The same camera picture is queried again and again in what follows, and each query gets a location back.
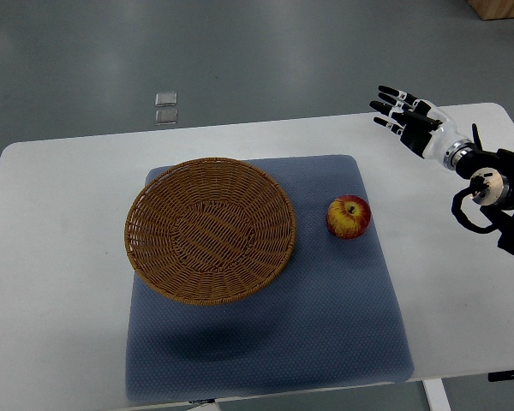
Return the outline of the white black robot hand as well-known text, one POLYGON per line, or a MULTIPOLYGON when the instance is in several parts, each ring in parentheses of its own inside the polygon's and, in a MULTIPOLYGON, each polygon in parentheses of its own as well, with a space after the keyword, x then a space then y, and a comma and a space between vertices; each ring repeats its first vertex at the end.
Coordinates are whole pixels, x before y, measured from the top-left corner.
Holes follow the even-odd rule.
POLYGON ((378 87, 370 107, 379 114, 374 122, 395 134, 419 158, 435 160, 454 170, 459 159, 476 149, 460 134, 456 123, 430 101, 389 86, 378 87))

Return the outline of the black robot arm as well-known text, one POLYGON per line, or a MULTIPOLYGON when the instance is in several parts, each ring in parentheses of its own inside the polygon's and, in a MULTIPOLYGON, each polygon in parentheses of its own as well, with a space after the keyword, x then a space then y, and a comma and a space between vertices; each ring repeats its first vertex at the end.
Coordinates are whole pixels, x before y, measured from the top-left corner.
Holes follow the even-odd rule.
POLYGON ((476 234, 499 232, 497 247, 514 256, 514 152, 483 149, 478 127, 472 125, 472 141, 458 143, 448 164, 469 182, 453 196, 451 214, 465 229, 476 234), (488 226, 473 223, 463 211, 463 200, 471 198, 488 226))

